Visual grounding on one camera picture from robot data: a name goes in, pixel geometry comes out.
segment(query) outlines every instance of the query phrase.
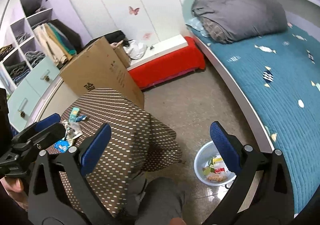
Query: red cloth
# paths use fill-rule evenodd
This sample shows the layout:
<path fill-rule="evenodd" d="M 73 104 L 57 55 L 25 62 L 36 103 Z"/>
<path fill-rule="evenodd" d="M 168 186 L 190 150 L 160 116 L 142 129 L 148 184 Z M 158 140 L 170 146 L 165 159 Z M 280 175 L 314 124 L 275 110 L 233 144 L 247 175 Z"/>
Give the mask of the red cloth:
<path fill-rule="evenodd" d="M 188 46 L 177 51 L 163 55 L 148 63 L 129 71 L 131 77 L 140 89 L 159 83 L 160 80 L 168 80 L 188 70 L 197 68 L 205 69 L 205 61 L 202 52 L 196 47 L 191 37 L 185 37 Z"/>

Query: wardrobe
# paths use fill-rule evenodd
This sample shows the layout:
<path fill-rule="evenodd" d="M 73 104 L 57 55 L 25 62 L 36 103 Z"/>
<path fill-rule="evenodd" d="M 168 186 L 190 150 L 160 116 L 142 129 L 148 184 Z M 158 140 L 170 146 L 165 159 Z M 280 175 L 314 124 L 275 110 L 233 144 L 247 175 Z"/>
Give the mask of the wardrobe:
<path fill-rule="evenodd" d="M 35 4 L 40 5 L 41 11 L 32 12 Z M 60 70 L 48 56 L 34 67 L 27 60 L 26 52 L 43 51 L 33 29 L 40 23 L 58 19 L 79 34 L 82 46 L 92 37 L 69 0 L 18 0 L 14 9 L 7 13 L 12 13 L 12 16 L 4 45 L 12 44 L 14 49 L 0 62 L 0 76 L 10 94 L 8 99 L 10 123 L 15 129 L 22 131 L 36 120 L 62 83 Z M 17 37 L 23 33 L 27 33 L 28 38 L 18 43 Z M 26 62 L 30 72 L 16 85 L 6 67 L 23 61 Z"/>

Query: teal bedspread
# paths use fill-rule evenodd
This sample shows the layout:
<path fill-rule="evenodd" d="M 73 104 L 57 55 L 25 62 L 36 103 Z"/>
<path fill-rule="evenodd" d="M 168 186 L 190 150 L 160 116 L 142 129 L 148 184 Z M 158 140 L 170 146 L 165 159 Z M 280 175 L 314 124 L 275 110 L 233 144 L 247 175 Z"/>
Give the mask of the teal bedspread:
<path fill-rule="evenodd" d="M 192 31 L 228 69 L 283 152 L 300 212 L 320 183 L 320 43 L 294 25 L 228 45 Z"/>

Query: pillow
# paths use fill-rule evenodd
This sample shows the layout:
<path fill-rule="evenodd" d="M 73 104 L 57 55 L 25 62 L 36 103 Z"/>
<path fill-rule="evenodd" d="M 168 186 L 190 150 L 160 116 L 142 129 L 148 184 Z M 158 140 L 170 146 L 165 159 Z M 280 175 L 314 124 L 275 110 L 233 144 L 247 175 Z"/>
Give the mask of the pillow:
<path fill-rule="evenodd" d="M 276 0 L 199 0 L 193 12 L 220 43 L 232 43 L 287 29 L 282 5 Z"/>
<path fill-rule="evenodd" d="M 186 24 L 191 26 L 195 30 L 199 31 L 200 34 L 202 36 L 204 36 L 205 38 L 210 37 L 209 33 L 207 32 L 207 30 L 204 29 L 202 23 L 200 22 L 200 20 L 198 18 L 194 17 L 192 19 L 189 19 L 189 20 L 187 20 Z"/>

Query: brown dotted tablecloth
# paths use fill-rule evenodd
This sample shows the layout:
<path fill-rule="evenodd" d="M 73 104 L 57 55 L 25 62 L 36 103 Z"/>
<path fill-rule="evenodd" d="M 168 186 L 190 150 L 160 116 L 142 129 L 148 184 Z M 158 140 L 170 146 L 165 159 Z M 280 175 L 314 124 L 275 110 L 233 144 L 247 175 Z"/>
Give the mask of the brown dotted tablecloth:
<path fill-rule="evenodd" d="M 79 122 L 83 135 L 76 139 L 79 146 L 103 123 L 111 126 L 112 137 L 87 181 L 103 205 L 117 214 L 125 204 L 130 175 L 138 171 L 157 171 L 178 162 L 182 152 L 175 141 L 176 132 L 145 112 L 118 91 L 100 88 L 88 92 L 68 107 L 61 120 L 68 120 L 73 107 L 88 116 Z M 51 146 L 50 154 L 59 153 Z M 72 206 L 81 211 L 64 172 L 60 173 Z"/>

